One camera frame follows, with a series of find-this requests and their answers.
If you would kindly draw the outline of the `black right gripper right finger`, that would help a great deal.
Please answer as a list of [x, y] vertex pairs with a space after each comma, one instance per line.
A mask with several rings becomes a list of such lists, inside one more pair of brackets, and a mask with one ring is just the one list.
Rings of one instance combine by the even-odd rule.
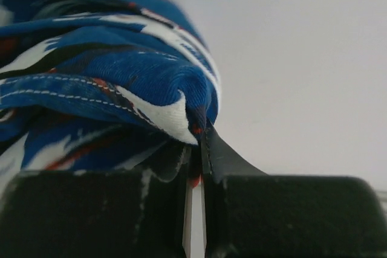
[[386, 256], [386, 215], [364, 180], [269, 175], [212, 124], [201, 162], [206, 257]]

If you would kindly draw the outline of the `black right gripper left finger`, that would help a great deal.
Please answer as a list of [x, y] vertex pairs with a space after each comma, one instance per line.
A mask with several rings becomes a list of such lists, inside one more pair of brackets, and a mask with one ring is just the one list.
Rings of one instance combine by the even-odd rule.
[[2, 257], [189, 257], [191, 148], [130, 170], [22, 172], [1, 199]]

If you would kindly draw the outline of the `blue white patterned trousers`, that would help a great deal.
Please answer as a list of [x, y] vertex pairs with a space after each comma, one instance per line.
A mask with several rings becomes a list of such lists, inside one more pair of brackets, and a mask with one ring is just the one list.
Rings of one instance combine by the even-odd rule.
[[2, 184], [196, 145], [220, 100], [214, 59], [170, 0], [1, 0]]

